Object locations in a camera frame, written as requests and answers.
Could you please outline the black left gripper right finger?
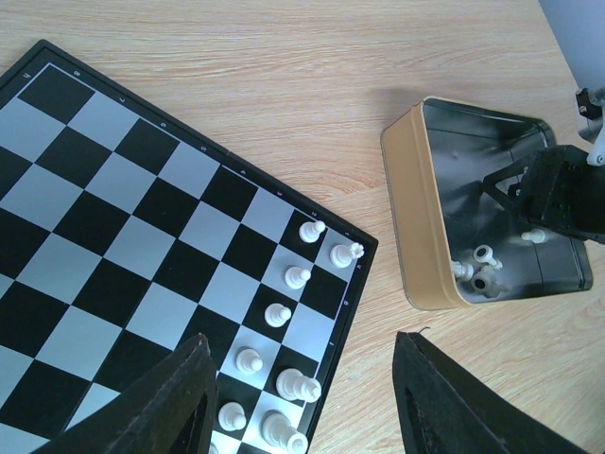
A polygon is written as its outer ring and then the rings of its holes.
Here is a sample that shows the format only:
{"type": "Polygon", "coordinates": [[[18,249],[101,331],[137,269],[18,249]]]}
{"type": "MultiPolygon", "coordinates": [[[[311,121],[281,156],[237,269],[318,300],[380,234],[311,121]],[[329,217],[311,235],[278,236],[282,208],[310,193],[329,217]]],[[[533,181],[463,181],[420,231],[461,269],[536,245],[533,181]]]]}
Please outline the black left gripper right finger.
{"type": "Polygon", "coordinates": [[[582,453],[418,332],[399,332],[392,381],[406,453],[582,453]]]}

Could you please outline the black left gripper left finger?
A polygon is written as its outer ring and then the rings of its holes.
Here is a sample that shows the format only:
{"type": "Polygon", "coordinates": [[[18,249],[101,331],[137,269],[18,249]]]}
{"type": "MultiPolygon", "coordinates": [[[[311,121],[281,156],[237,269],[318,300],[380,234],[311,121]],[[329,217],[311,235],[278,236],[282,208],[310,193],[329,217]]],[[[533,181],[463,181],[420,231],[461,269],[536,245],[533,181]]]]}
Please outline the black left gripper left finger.
{"type": "Polygon", "coordinates": [[[216,366],[199,333],[105,407],[37,453],[207,453],[217,410],[216,366]]]}

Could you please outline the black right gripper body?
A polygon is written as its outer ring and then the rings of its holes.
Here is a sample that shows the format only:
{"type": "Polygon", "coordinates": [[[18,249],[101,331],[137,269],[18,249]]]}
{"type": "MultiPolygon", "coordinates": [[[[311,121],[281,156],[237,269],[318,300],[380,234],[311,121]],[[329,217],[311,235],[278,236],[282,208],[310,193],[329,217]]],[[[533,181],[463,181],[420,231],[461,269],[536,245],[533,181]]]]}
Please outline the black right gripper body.
{"type": "Polygon", "coordinates": [[[539,151],[521,183],[518,216],[561,236],[604,242],[604,168],[571,145],[539,151]]]}

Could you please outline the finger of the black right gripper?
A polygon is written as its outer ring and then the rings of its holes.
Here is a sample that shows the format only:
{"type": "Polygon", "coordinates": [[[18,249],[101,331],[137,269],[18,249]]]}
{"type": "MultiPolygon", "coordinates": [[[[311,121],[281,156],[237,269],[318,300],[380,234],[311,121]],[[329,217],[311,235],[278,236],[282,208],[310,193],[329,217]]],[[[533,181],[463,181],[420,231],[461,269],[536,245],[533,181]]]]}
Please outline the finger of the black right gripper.
{"type": "Polygon", "coordinates": [[[483,191],[518,218],[530,217],[534,197],[532,160],[518,160],[483,179],[483,191]]]}

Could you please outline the white chess bishop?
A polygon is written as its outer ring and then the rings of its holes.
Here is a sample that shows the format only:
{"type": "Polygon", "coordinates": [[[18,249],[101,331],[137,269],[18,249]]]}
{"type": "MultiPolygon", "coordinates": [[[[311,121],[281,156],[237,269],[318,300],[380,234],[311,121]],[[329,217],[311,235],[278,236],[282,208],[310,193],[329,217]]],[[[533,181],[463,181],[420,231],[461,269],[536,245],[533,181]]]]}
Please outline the white chess bishop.
{"type": "Polygon", "coordinates": [[[302,400],[306,403],[318,401],[322,394],[321,385],[315,378],[295,368],[285,369],[278,375],[276,390],[287,401],[302,400]]]}

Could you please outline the white chess rook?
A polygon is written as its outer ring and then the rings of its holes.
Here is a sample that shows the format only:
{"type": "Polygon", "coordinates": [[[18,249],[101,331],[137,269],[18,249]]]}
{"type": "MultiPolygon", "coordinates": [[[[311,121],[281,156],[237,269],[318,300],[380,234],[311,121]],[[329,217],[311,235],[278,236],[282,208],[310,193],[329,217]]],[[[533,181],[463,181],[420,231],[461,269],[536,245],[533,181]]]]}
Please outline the white chess rook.
{"type": "Polygon", "coordinates": [[[349,267],[354,260],[362,257],[364,253],[364,246],[360,243],[337,244],[331,249],[329,257],[335,267],[344,269],[349,267]]]}

